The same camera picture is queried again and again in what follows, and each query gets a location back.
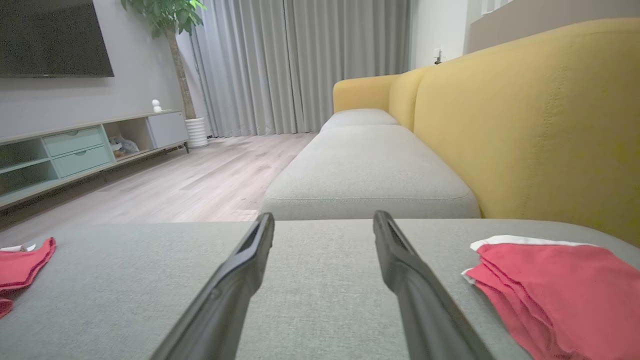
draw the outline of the small white figurine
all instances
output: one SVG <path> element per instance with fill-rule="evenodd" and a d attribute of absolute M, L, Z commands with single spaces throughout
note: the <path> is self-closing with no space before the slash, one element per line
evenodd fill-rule
<path fill-rule="evenodd" d="M 160 107 L 160 102 L 158 100 L 153 100 L 151 102 L 151 105 L 154 106 L 154 113 L 159 113 L 160 111 L 162 111 L 162 108 Z"/>

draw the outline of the tv cabinet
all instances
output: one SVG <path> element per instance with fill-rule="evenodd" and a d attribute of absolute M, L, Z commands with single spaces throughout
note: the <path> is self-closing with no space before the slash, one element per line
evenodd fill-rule
<path fill-rule="evenodd" d="M 109 138 L 123 136 L 140 151 L 116 157 Z M 0 138 L 0 209 L 178 146 L 187 152 L 181 111 L 162 111 L 13 138 Z"/>

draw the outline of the red cloth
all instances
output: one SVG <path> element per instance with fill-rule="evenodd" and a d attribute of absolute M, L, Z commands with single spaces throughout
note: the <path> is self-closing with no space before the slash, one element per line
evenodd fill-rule
<path fill-rule="evenodd" d="M 55 250 L 56 240 L 49 238 L 34 251 L 0 251 L 0 295 L 7 290 L 29 286 Z M 0 297 L 0 318 L 8 314 L 12 307 L 11 300 Z"/>
<path fill-rule="evenodd" d="M 485 243 L 465 275 L 536 360 L 640 359 L 640 272 L 607 249 L 567 244 Z"/>

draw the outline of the mint green drawer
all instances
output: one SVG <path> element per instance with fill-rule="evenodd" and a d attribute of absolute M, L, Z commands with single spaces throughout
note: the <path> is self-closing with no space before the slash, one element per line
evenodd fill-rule
<path fill-rule="evenodd" d="M 102 144 L 99 127 L 69 131 L 44 138 L 49 155 L 57 156 Z"/>
<path fill-rule="evenodd" d="M 106 163 L 109 163 L 109 153 L 104 146 L 53 159 L 60 177 L 77 174 Z"/>

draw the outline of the black television screen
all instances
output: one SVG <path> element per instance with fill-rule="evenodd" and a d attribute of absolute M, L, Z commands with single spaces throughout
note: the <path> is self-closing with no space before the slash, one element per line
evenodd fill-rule
<path fill-rule="evenodd" d="M 113 77 L 92 0 L 0 0 L 0 77 Z"/>

